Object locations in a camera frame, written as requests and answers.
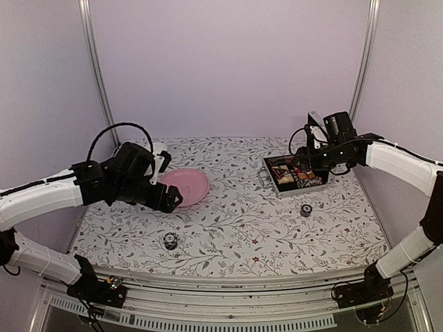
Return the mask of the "aluminium poker case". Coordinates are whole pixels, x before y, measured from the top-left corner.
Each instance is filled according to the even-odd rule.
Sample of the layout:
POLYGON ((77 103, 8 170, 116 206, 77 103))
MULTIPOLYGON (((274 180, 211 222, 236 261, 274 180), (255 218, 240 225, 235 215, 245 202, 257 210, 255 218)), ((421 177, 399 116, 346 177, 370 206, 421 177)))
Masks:
MULTIPOLYGON (((301 130, 306 133, 307 137, 306 145, 303 147, 314 148, 313 140, 308 136, 308 125, 306 124, 301 130)), ((280 199, 322 190, 334 178, 330 171, 302 171, 298 169, 293 163, 293 154, 263 158, 262 167, 257 171, 257 176, 262 188, 272 190, 280 199), (290 174, 277 179, 271 168, 278 165, 286 165, 290 174)))

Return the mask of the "black triangular dealer badge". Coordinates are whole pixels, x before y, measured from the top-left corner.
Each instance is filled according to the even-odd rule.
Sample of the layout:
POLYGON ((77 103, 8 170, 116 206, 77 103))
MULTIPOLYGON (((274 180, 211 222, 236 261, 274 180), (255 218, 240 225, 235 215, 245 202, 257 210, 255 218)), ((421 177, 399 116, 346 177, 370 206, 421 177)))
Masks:
POLYGON ((273 166, 271 169, 274 173, 274 176, 277 179, 281 179, 281 178, 285 177, 286 175, 290 174, 286 165, 273 166))

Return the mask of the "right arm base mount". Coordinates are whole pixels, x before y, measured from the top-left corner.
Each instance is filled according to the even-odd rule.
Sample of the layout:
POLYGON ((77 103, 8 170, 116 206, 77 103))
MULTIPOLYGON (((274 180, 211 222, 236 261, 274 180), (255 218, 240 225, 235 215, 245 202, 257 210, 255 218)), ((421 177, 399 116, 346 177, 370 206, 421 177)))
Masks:
POLYGON ((378 324, 385 317, 394 291, 390 284, 370 290, 364 282, 339 282, 331 297, 340 309, 354 308, 356 318, 365 325, 378 324))

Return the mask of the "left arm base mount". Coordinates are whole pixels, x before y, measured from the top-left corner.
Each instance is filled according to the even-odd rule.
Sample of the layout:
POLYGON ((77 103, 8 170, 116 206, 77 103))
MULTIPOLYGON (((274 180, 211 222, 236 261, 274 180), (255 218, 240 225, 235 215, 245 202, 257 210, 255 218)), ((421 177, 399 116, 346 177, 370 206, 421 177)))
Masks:
POLYGON ((83 275, 76 283, 67 286, 66 294, 86 303, 122 308, 127 291, 118 277, 110 276, 100 281, 97 277, 83 275))

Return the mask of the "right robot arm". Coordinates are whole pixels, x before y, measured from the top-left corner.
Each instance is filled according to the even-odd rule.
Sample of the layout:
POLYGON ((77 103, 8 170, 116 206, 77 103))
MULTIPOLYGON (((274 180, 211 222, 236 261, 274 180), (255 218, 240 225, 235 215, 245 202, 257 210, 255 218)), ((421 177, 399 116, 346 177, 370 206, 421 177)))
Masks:
POLYGON ((340 132, 328 135, 326 140, 312 138, 307 146, 293 153, 296 164, 314 171, 332 170, 345 164, 378 171, 378 176, 364 176, 363 184, 370 193, 376 211, 383 220, 418 216, 417 208, 423 203, 428 207, 416 228, 407 221, 406 229, 396 231, 388 227, 388 234, 399 240, 382 258, 365 270, 365 281, 358 287, 358 296, 371 302, 385 288, 389 280, 400 270, 442 245, 442 164, 415 154, 381 136, 367 133, 340 132))

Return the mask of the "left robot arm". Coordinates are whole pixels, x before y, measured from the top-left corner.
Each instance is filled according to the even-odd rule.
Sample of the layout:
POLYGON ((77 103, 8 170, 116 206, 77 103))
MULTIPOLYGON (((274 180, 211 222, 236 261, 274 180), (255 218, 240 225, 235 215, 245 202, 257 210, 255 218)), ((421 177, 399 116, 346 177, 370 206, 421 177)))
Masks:
POLYGON ((61 210, 104 202, 143 205, 171 213, 183 201, 179 189, 157 177, 171 161, 163 143, 148 146, 125 142, 99 163, 87 158, 49 178, 1 192, 1 265, 26 268, 40 275, 75 285, 88 300, 96 300, 103 287, 88 259, 56 252, 16 230, 29 219, 61 210))

